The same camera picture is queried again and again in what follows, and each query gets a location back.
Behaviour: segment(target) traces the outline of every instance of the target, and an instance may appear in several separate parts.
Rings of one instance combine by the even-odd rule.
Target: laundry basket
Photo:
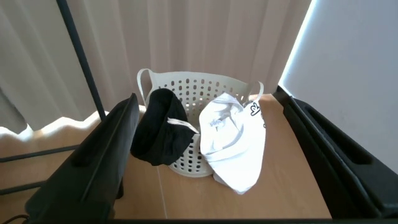
[[[144,95],[141,85],[141,75],[146,70],[152,82],[152,89],[147,96]],[[199,114],[212,99],[227,92],[243,103],[248,100],[251,91],[251,85],[234,78],[200,72],[155,73],[149,69],[141,69],[137,74],[137,83],[145,106],[149,104],[149,96],[154,90],[159,88],[172,90],[182,102],[188,122],[199,131]],[[213,173],[200,154],[199,134],[192,137],[183,155],[169,167],[187,177],[205,177]]]

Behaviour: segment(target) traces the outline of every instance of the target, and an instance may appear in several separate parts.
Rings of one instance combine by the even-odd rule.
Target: black metal pole
[[[105,110],[102,106],[100,95],[98,94],[98,90],[95,86],[94,78],[91,74],[90,66],[88,65],[83,46],[81,45],[79,34],[76,30],[76,26],[73,21],[72,14],[70,13],[68,3],[66,0],[57,0],[57,4],[60,9],[63,21],[67,27],[70,40],[73,44],[73,48],[75,48],[75,52],[79,59],[81,69],[83,70],[83,74],[85,75],[88,88],[90,89],[91,95],[94,100],[94,104],[97,107],[99,117],[101,118],[101,120],[104,120]]]

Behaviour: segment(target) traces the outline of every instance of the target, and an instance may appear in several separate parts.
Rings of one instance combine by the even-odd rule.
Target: black horizontal bar
[[[10,161],[15,161],[15,160],[19,160],[19,159],[27,159],[27,158],[36,157],[36,156],[49,155],[49,154],[53,154],[53,153],[57,153],[57,152],[65,152],[65,151],[69,151],[69,150],[74,150],[78,146],[79,145],[67,146],[67,147],[61,147],[61,148],[56,148],[56,149],[44,150],[44,151],[40,151],[40,152],[32,152],[32,153],[27,153],[27,154],[22,154],[22,155],[4,157],[4,158],[0,158],[0,162],[10,162]]]
[[[23,190],[29,190],[29,189],[33,189],[36,187],[41,187],[44,183],[45,183],[45,181],[39,181],[36,183],[25,184],[25,185],[20,185],[20,186],[16,186],[16,187],[10,187],[8,189],[1,189],[0,195],[12,194],[12,193],[20,192]]]

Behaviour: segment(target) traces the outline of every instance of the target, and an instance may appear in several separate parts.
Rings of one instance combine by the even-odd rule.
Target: floor seam
[[[165,215],[165,218],[167,219],[166,201],[164,199],[163,186],[162,186],[162,180],[160,179],[159,167],[156,167],[156,169],[157,169],[157,176],[159,178],[160,194],[162,195],[164,215]]]

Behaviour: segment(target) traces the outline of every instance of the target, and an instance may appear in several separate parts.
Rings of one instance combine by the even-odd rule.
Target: black cloth
[[[169,124],[167,118],[188,121],[174,93],[161,88],[152,92],[147,111],[132,140],[131,154],[153,166],[171,165],[186,150],[195,134],[190,128]]]

